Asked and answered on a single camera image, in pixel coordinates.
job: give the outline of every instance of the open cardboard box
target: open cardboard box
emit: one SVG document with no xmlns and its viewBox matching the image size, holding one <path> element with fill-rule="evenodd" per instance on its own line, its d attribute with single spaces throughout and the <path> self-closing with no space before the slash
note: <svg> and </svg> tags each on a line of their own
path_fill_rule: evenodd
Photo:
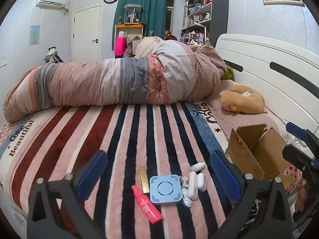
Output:
<svg viewBox="0 0 319 239">
<path fill-rule="evenodd" d="M 289 162 L 282 157 L 282 150 L 287 145 L 273 128 L 267 130 L 266 124 L 238 127 L 232 129 L 228 148 L 232 162 L 243 173 L 251 173 L 259 180 L 282 179 L 285 189 L 295 180 L 281 172 Z"/>
</svg>

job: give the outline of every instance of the air conditioner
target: air conditioner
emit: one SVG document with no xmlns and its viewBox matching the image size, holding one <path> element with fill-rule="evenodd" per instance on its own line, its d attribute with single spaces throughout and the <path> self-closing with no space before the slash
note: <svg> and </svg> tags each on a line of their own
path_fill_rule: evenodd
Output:
<svg viewBox="0 0 319 239">
<path fill-rule="evenodd" d="M 38 0 L 36 6 L 61 8 L 64 6 L 65 2 L 66 0 Z"/>
</svg>

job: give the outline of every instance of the pink shopping bag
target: pink shopping bag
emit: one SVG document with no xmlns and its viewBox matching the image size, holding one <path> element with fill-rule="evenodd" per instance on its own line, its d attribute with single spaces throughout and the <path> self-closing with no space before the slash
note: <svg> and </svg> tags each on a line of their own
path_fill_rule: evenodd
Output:
<svg viewBox="0 0 319 239">
<path fill-rule="evenodd" d="M 117 37 L 115 40 L 114 55 L 121 56 L 123 55 L 126 49 L 126 37 Z"/>
</svg>

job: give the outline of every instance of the teal curtain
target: teal curtain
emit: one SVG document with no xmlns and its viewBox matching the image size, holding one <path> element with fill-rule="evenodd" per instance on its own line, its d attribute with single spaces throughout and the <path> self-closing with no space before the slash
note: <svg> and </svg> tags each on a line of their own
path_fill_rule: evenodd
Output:
<svg viewBox="0 0 319 239">
<path fill-rule="evenodd" d="M 148 36 L 148 31 L 154 31 L 153 36 L 164 38 L 165 34 L 165 17 L 166 17 L 166 0 L 119 0 L 115 12 L 112 34 L 112 49 L 114 49 L 115 25 L 121 16 L 124 21 L 125 4 L 141 4 L 141 22 L 144 24 L 144 36 Z"/>
</svg>

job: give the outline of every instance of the duvet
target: duvet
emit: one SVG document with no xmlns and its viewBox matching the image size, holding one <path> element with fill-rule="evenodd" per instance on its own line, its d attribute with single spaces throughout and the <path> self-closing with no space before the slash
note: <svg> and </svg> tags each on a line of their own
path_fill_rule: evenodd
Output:
<svg viewBox="0 0 319 239">
<path fill-rule="evenodd" d="M 226 65 L 216 51 L 192 52 L 183 43 L 157 44 L 151 55 L 94 63 L 58 63 L 24 73 L 4 101 L 8 122 L 54 106 L 195 102 L 215 90 Z"/>
</svg>

